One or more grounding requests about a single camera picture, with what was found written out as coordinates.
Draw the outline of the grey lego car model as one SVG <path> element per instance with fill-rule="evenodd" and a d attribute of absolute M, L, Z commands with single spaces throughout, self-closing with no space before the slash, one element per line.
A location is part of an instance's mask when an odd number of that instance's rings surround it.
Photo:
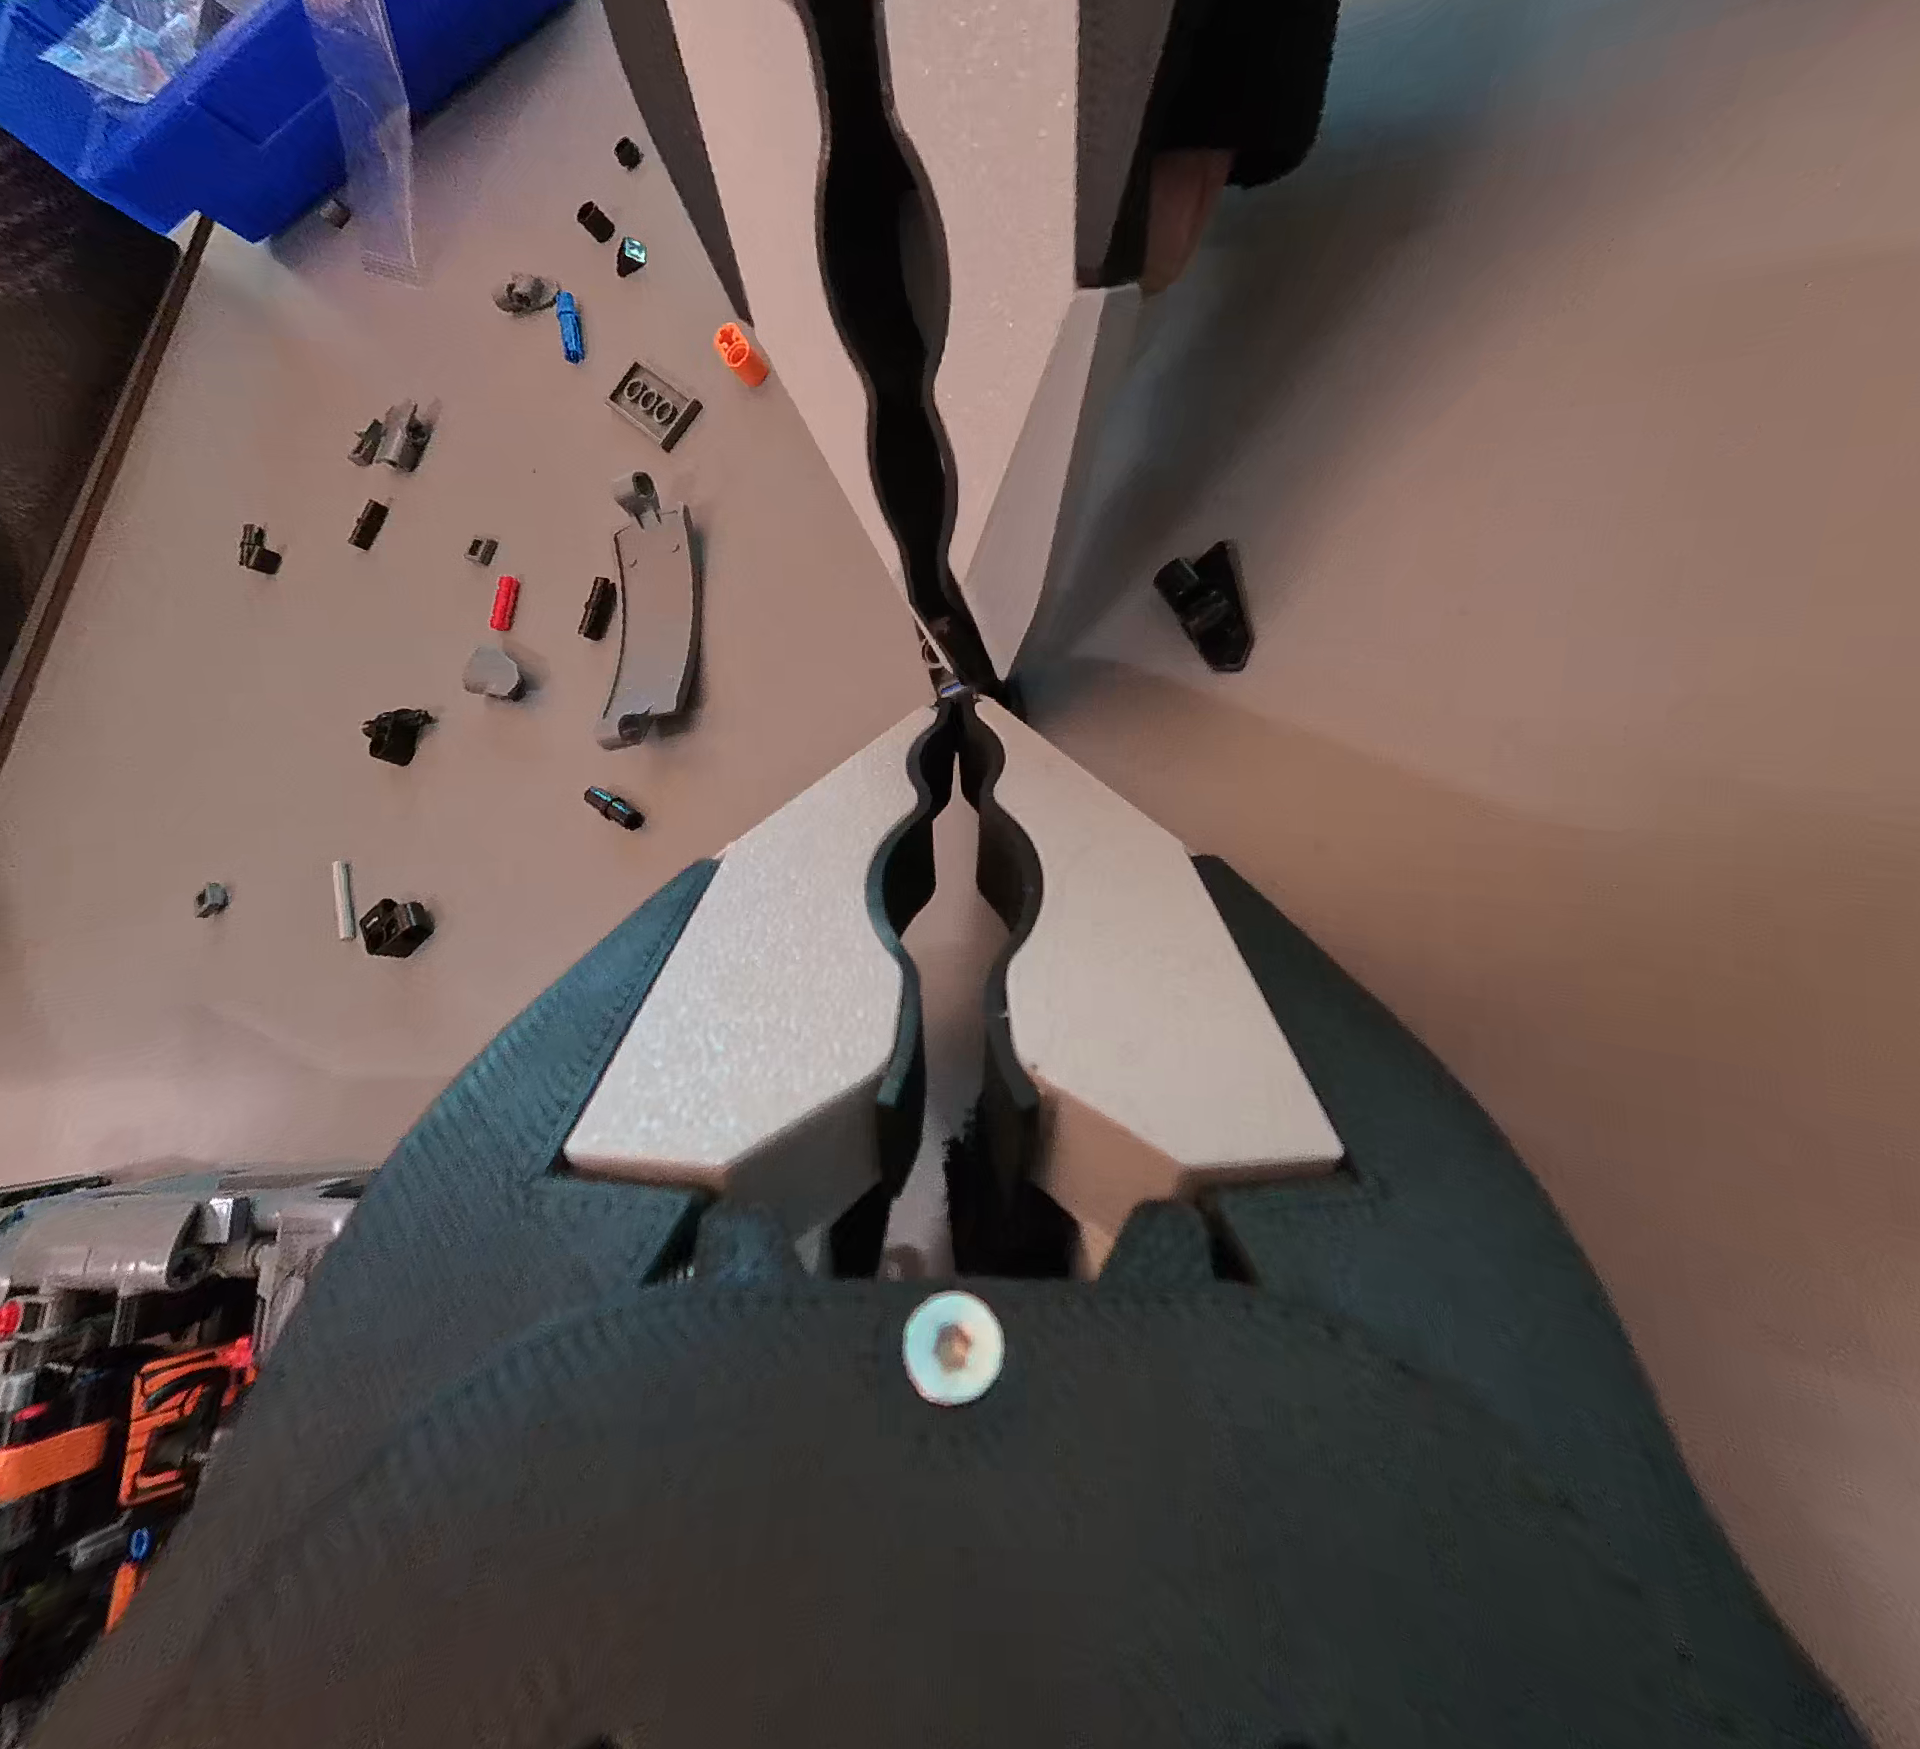
<path fill-rule="evenodd" d="M 227 1167 L 3 1197 L 3 1743 L 125 1617 L 370 1167 Z"/>

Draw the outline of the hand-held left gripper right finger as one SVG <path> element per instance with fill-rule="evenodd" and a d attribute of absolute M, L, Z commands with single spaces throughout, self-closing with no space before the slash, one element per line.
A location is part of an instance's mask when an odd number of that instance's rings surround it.
<path fill-rule="evenodd" d="M 968 764 L 1010 936 L 996 1163 L 1073 1220 L 1076 1271 L 1145 1205 L 1336 1171 L 1332 1117 L 1188 845 L 1002 706 L 973 710 Z"/>

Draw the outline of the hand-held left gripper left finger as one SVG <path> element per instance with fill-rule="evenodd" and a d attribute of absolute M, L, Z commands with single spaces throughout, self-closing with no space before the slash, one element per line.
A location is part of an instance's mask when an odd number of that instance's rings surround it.
<path fill-rule="evenodd" d="M 565 1143 L 576 1174 L 762 1207 L 877 1274 L 926 1136 L 926 1011 L 903 943 L 935 882 L 960 737 L 924 708 L 711 867 Z"/>

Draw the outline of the dark lego set box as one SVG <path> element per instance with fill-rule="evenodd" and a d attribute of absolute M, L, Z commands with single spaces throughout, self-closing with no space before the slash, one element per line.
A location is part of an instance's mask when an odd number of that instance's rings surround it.
<path fill-rule="evenodd" d="M 213 226 L 139 226 L 3 137 L 3 752 L 10 753 Z"/>

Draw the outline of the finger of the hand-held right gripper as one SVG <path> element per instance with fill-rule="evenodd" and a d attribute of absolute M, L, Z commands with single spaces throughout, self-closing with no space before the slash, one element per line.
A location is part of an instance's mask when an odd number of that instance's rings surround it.
<path fill-rule="evenodd" d="M 905 229 L 921 188 L 875 0 L 667 0 L 747 319 L 947 670 L 1002 695 L 949 563 L 957 490 Z"/>
<path fill-rule="evenodd" d="M 880 0 L 947 266 L 947 569 L 996 677 L 1044 606 L 1140 311 L 1142 151 L 1183 0 Z"/>

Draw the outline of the scattered small black lego pieces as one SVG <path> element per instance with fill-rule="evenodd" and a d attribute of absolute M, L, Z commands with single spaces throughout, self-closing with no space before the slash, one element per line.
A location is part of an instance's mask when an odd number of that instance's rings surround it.
<path fill-rule="evenodd" d="M 633 235 L 618 235 L 610 215 L 598 203 L 585 202 L 578 209 L 578 225 L 589 229 L 589 235 L 598 244 L 618 242 L 618 276 L 631 276 L 645 269 L 647 248 L 644 242 Z M 368 502 L 356 521 L 349 545 L 361 553 L 370 551 L 389 512 L 388 506 L 376 501 Z M 238 533 L 236 561 L 241 569 L 270 579 L 279 574 L 285 554 L 273 547 L 263 524 L 246 523 Z M 617 586 L 608 579 L 597 576 L 589 589 L 582 618 L 582 633 L 587 633 L 589 640 L 598 640 L 612 628 L 615 602 Z M 433 722 L 433 714 L 418 706 L 389 708 L 366 719 L 363 736 L 370 743 L 372 759 L 386 767 L 410 767 L 420 749 L 420 734 L 432 728 Z M 361 942 L 368 954 L 376 957 L 402 959 L 413 954 L 432 933 L 432 916 L 420 902 L 377 900 L 366 913 L 357 913 L 356 942 Z"/>

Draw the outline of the curved grey lego panel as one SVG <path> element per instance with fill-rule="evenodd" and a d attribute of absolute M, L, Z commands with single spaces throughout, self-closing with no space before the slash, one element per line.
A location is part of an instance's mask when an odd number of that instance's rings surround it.
<path fill-rule="evenodd" d="M 704 573 L 686 508 L 664 508 L 657 528 L 631 519 L 615 533 L 618 655 L 594 728 L 604 752 L 640 746 L 659 722 L 692 706 L 701 645 Z"/>

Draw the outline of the black angled lego connector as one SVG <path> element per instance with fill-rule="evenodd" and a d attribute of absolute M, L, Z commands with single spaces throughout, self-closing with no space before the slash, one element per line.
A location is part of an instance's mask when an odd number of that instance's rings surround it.
<path fill-rule="evenodd" d="M 1209 671 L 1246 670 L 1255 633 L 1231 539 L 1174 556 L 1154 573 L 1154 589 Z"/>

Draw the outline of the dark grey lego plate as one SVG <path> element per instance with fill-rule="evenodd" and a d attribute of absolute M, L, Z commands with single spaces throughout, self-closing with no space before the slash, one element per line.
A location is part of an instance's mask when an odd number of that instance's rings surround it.
<path fill-rule="evenodd" d="M 704 415 L 699 397 L 686 394 L 675 382 L 644 362 L 633 362 L 618 376 L 607 404 L 664 454 L 671 454 L 697 417 Z"/>

